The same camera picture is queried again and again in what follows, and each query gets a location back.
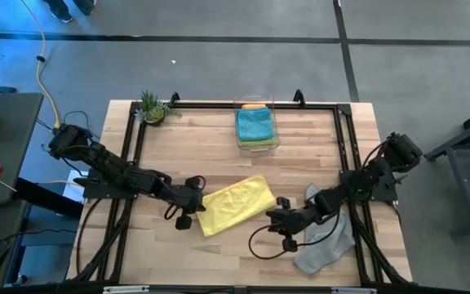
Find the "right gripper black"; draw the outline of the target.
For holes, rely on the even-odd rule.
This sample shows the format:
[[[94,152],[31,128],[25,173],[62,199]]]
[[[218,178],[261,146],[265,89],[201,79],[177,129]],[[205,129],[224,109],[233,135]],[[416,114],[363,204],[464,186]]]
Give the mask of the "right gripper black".
[[[268,226],[268,230],[276,230],[284,237],[282,240],[283,250],[286,252],[297,252],[298,244],[293,236],[306,229],[312,223],[321,220],[321,213],[315,202],[307,200],[303,207],[292,209],[290,200],[277,198],[280,209],[266,211],[265,214],[271,219],[277,219],[277,223]]]

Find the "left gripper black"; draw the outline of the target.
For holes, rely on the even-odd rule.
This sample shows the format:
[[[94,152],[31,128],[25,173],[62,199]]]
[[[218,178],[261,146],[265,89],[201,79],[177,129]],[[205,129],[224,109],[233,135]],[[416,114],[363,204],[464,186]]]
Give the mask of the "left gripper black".
[[[203,189],[206,186],[206,178],[203,176],[193,176],[188,178],[183,185],[171,185],[167,188],[173,195],[169,202],[170,206],[166,209],[163,218],[170,220],[179,209],[181,215],[175,221],[177,230],[186,230],[191,227],[191,214],[196,212],[205,212],[206,207],[202,203]]]

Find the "yellow microfiber towel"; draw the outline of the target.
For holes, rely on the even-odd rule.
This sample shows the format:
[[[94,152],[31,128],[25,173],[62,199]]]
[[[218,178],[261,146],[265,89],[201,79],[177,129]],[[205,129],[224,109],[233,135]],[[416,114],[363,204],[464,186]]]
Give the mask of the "yellow microfiber towel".
[[[276,206],[265,178],[252,176],[204,196],[197,218],[205,237],[213,236]]]

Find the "grey microfiber towel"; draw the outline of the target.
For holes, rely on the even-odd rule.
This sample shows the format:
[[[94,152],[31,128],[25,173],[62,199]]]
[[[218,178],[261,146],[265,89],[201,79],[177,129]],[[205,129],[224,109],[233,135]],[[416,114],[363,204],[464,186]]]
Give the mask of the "grey microfiber towel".
[[[315,274],[323,267],[336,262],[344,253],[355,245],[353,229],[348,213],[340,209],[337,217],[331,217],[325,224],[311,224],[304,231],[304,241],[312,243],[333,233],[324,241],[304,247],[294,258],[294,265],[306,274]]]

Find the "green microfiber towel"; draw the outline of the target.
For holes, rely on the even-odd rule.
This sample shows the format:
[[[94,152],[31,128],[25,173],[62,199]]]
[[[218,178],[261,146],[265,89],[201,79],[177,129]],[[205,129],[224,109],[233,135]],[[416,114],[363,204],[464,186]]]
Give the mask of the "green microfiber towel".
[[[262,145],[277,145],[280,143],[278,137],[272,137],[262,140],[237,140],[238,146],[262,146]]]

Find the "teal microfiber towel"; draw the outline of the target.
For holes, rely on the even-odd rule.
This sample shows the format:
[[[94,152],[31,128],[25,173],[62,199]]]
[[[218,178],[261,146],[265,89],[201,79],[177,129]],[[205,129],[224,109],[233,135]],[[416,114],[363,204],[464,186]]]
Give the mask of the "teal microfiber towel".
[[[236,128],[239,140],[267,140],[274,137],[271,112],[268,108],[238,109]]]

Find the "potted succulent plant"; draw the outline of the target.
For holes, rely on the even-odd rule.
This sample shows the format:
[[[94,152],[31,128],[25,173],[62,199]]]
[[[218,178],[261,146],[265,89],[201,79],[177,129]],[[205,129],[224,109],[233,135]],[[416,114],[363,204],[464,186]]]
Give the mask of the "potted succulent plant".
[[[151,91],[141,93],[140,107],[134,112],[135,118],[141,123],[152,127],[160,126],[167,115],[181,117],[179,110],[175,110],[175,102],[180,99],[179,94],[174,92],[168,102],[163,102],[158,95]]]

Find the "clear plastic bin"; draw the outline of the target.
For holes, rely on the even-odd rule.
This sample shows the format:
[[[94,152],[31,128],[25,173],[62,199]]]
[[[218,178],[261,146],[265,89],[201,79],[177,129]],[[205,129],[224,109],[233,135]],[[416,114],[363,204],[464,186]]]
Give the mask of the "clear plastic bin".
[[[274,98],[269,94],[256,94],[256,95],[238,96],[233,101],[236,140],[239,140],[237,137],[237,128],[236,128],[236,112],[238,109],[241,109],[242,105],[245,105],[245,104],[266,104],[267,108],[271,112],[274,137],[279,138],[279,134],[277,130],[277,119],[276,119],[276,114],[275,114]],[[280,140],[280,143],[277,145],[262,145],[262,146],[238,146],[237,145],[237,147],[242,157],[255,158],[255,157],[266,157],[266,156],[273,155],[273,153],[275,152],[275,150],[280,144],[281,144],[281,140]]]

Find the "black diagonal beam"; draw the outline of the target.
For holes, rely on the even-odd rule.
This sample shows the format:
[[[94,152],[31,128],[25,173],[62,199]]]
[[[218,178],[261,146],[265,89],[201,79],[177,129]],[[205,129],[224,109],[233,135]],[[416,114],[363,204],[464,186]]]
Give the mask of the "black diagonal beam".
[[[51,210],[63,216],[80,218],[83,205],[28,180],[18,178],[13,198]]]

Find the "light grey desk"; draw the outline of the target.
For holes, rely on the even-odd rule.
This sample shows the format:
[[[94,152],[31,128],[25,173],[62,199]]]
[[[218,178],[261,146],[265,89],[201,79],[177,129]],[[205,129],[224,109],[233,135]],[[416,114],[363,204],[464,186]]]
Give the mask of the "light grey desk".
[[[0,287],[11,283],[11,278],[17,275],[17,264],[23,256],[20,249],[21,237],[16,236],[24,226],[27,217],[28,204],[24,200],[15,200],[0,206],[0,239],[12,235],[8,240],[10,249],[0,267]]]

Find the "dark grey desk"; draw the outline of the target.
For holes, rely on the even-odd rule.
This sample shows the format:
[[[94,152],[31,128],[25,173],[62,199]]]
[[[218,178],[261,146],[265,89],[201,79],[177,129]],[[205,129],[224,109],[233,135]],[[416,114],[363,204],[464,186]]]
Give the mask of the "dark grey desk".
[[[0,180],[15,188],[43,101],[41,93],[0,94]],[[0,204],[14,192],[0,184]]]

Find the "person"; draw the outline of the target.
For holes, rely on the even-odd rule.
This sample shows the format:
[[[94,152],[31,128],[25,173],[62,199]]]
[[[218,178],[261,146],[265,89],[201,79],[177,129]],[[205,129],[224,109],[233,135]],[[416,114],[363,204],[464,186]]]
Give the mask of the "person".
[[[51,14],[63,23],[69,23],[73,20],[64,0],[42,0],[49,7]],[[72,0],[78,10],[85,16],[90,16],[94,10],[97,0]]]

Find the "silver metal bracket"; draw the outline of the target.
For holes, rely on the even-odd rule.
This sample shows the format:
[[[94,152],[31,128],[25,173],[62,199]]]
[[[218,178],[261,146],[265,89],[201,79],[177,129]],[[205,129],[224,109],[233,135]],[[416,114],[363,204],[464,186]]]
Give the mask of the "silver metal bracket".
[[[102,294],[149,294],[149,285],[121,285],[104,287]]]
[[[378,294],[374,288],[364,287],[333,287],[331,294]]]

